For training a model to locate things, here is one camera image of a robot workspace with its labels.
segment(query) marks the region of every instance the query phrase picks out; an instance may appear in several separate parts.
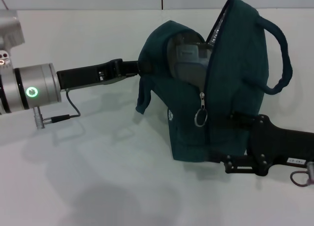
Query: zipper pull ring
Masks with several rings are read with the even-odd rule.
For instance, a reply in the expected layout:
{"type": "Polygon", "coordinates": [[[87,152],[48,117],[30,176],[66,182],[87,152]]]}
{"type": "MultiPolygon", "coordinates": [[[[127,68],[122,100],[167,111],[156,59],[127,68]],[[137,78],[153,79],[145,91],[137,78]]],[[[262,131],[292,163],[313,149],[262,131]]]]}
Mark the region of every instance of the zipper pull ring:
{"type": "Polygon", "coordinates": [[[203,127],[206,124],[206,121],[208,118],[208,113],[207,113],[207,110],[205,109],[205,94],[203,92],[200,93],[200,98],[201,98],[201,108],[198,109],[198,111],[196,112],[195,117],[194,117],[194,124],[197,127],[203,127]],[[204,119],[204,122],[202,124],[199,124],[197,118],[201,114],[203,117],[205,117],[205,119],[204,119]]]}

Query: green led light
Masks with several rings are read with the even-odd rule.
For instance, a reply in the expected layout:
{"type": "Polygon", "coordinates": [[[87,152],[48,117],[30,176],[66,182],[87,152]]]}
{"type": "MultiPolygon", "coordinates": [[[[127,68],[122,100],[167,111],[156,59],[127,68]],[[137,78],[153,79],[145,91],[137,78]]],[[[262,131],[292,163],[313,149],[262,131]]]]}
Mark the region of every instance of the green led light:
{"type": "Polygon", "coordinates": [[[26,94],[27,96],[33,98],[38,95],[38,90],[35,87],[30,86],[26,89],[26,94]]]}

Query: sticker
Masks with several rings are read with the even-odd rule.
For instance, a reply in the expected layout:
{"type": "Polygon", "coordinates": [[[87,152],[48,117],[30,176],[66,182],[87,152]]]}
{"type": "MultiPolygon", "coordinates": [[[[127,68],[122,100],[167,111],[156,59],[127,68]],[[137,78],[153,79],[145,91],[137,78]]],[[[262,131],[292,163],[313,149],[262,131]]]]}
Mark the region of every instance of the sticker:
{"type": "Polygon", "coordinates": [[[168,118],[169,118],[169,121],[172,121],[172,119],[173,119],[173,114],[170,110],[168,112],[168,118]]]}
{"type": "Polygon", "coordinates": [[[304,165],[306,160],[296,159],[296,158],[288,158],[287,163],[290,164],[297,164],[297,165],[304,165]]]}
{"type": "Polygon", "coordinates": [[[251,170],[252,167],[251,166],[238,166],[237,169],[240,169],[240,170],[251,170]]]}

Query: backpack handle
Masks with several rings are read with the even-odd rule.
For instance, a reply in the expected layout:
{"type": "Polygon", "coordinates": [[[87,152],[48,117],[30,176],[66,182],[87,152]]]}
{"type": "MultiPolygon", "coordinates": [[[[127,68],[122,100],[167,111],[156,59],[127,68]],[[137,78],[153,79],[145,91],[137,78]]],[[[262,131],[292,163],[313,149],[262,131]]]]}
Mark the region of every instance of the backpack handle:
{"type": "Polygon", "coordinates": [[[274,88],[269,88],[267,85],[261,83],[261,81],[254,77],[247,77],[245,78],[245,80],[250,84],[258,86],[262,91],[264,91],[264,93],[268,95],[275,95],[281,92],[282,89],[289,84],[292,78],[292,66],[288,54],[288,43],[285,35],[280,30],[280,28],[273,24],[271,21],[259,16],[259,18],[257,18],[256,24],[273,34],[274,37],[277,39],[283,58],[283,74],[282,78],[279,80],[278,84],[275,85],[274,88]]]}

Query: black bracket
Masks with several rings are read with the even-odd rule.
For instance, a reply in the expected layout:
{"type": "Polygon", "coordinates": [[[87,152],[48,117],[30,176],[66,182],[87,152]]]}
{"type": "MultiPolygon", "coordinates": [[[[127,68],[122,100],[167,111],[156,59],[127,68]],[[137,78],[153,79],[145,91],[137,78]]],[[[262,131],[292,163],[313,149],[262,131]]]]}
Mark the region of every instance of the black bracket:
{"type": "Polygon", "coordinates": [[[57,72],[60,89],[74,90],[95,85],[108,85],[140,73],[137,61],[121,58],[107,63],[57,72]]]}
{"type": "Polygon", "coordinates": [[[224,156],[226,173],[268,174],[276,164],[306,168],[314,161],[314,133],[281,129],[269,117],[233,114],[231,120],[240,128],[250,130],[247,155],[224,156]]]}

